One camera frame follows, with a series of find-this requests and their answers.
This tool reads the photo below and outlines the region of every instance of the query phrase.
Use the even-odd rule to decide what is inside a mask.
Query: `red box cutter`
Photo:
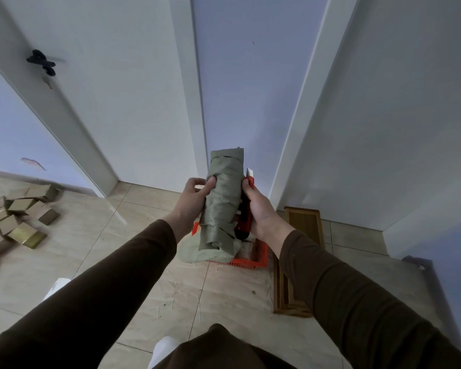
[[[246,171],[245,179],[248,179],[249,186],[254,189],[255,178],[253,177],[253,171],[249,168]],[[241,211],[241,214],[239,216],[239,221],[234,228],[234,234],[238,240],[244,241],[249,236],[249,232],[251,231],[251,220],[253,219],[250,208],[250,200],[244,192],[241,193],[241,204],[239,205],[239,211]]]

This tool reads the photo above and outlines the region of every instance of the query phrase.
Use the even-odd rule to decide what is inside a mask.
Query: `drawing on wall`
[[[29,159],[29,158],[21,158],[20,159],[21,161],[27,163],[27,164],[30,164],[32,166],[39,166],[41,167],[44,171],[46,171],[46,168],[44,168],[41,163],[39,163],[37,160],[34,160],[34,159]]]

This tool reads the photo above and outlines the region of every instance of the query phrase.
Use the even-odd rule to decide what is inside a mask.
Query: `brown shirt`
[[[150,224],[0,334],[0,368],[97,367],[176,253],[171,227]],[[461,352],[375,282],[294,231],[280,264],[354,368],[461,368]],[[215,324],[157,368],[291,367]]]

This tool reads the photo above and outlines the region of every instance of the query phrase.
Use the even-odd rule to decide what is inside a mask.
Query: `person's left hand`
[[[215,187],[217,179],[215,176],[209,178],[205,184],[205,179],[191,178],[186,183],[176,206],[171,213],[163,218],[172,228],[176,242],[190,233],[193,223],[198,215],[202,212],[205,204],[205,197]],[[201,190],[196,185],[205,185]]]

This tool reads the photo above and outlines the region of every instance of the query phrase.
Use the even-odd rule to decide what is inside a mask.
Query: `white object on floor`
[[[43,300],[46,300],[49,298],[51,295],[56,293],[59,289],[61,289],[63,286],[67,285],[70,282],[70,279],[57,279],[53,287],[48,291],[46,294],[46,297],[43,298]]]
[[[180,344],[181,343],[172,336],[165,336],[160,341],[158,341],[154,347],[154,353],[152,354],[152,359],[150,360],[147,369],[152,369],[154,366],[159,364]]]

